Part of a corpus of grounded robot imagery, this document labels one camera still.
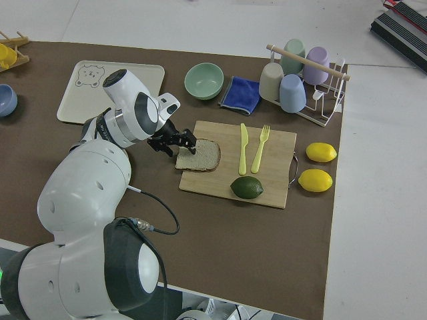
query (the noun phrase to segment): lime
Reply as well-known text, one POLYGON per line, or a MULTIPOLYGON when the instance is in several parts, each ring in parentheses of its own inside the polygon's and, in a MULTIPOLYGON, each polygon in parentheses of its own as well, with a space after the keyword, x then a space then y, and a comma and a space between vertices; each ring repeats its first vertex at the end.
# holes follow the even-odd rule
POLYGON ((255 199, 264 191, 260 180, 249 175, 237 178, 230 187, 234 194, 242 199, 255 199))
POLYGON ((320 169, 308 169, 301 173, 298 182, 301 187, 311 192, 323 192, 332 186, 332 177, 320 169))
POLYGON ((315 142, 306 149, 307 157, 317 162, 329 162, 336 158, 336 150, 329 143, 315 142))

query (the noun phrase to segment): folded blue cloth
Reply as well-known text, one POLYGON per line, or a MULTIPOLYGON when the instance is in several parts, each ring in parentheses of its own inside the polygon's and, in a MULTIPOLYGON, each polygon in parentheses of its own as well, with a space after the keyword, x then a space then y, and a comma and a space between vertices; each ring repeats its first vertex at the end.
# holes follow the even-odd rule
POLYGON ((220 101, 220 107, 251 115, 260 102, 260 83, 240 77, 232 77, 226 93, 220 101))

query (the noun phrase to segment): drying rack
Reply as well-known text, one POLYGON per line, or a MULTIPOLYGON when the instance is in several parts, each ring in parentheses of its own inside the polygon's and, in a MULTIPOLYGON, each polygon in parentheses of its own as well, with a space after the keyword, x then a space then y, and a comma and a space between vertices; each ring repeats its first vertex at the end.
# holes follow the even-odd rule
POLYGON ((9 69, 14 68, 14 67, 17 67, 18 65, 23 65, 24 63, 27 63, 29 61, 29 56, 23 55, 18 50, 18 47, 20 47, 22 45, 26 45, 29 42, 29 39, 28 39, 28 37, 22 35, 19 31, 17 31, 17 34, 19 37, 9 38, 8 36, 6 36, 6 34, 4 34, 3 32, 0 31, 0 35, 2 35, 4 37, 4 39, 0 39, 0 43, 7 46, 7 47, 12 48, 17 53, 16 62, 13 65, 11 65, 10 68, 8 68, 8 69, 4 69, 4 68, 0 67, 0 72, 2 72, 4 70, 9 70, 9 69))
MULTIPOLYGON (((344 98, 344 84, 350 80, 350 76, 343 73, 345 65, 345 59, 339 59, 332 64, 332 68, 325 67, 319 63, 310 61, 299 55, 294 55, 288 51, 280 49, 274 45, 267 45, 267 49, 271 51, 271 59, 274 60, 274 53, 279 53, 283 56, 287 56, 291 59, 299 61, 304 65, 315 67, 316 69, 322 70, 329 74, 328 79, 320 85, 310 85, 304 81, 301 73, 297 74, 304 84, 306 90, 307 104, 306 106, 296 114, 304 117, 317 125, 325 127, 332 115, 342 110, 342 99, 344 98)), ((271 101, 271 103, 280 106, 279 101, 271 101)))

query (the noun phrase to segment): yellow cup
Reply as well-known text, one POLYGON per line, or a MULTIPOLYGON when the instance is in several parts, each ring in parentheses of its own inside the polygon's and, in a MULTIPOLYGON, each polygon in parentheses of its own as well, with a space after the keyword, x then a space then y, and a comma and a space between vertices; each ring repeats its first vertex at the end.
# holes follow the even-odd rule
POLYGON ((0 43, 0 67, 3 69, 10 68, 16 62, 17 56, 15 50, 0 43))

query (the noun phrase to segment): white robotic arm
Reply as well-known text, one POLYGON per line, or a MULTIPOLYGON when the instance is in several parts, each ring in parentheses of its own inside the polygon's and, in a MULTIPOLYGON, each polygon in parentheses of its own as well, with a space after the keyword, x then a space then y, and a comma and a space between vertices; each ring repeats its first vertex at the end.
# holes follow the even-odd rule
POLYGON ((131 177, 123 149, 154 139, 151 146, 159 150, 172 143, 194 150, 195 138, 169 120, 177 99, 154 99, 128 70, 113 73, 103 86, 116 108, 84 125, 83 138, 37 203, 54 242, 16 254, 3 271, 1 296, 18 319, 130 319, 119 311, 146 303, 157 286, 159 263, 163 269, 157 251, 135 222, 115 219, 131 177))

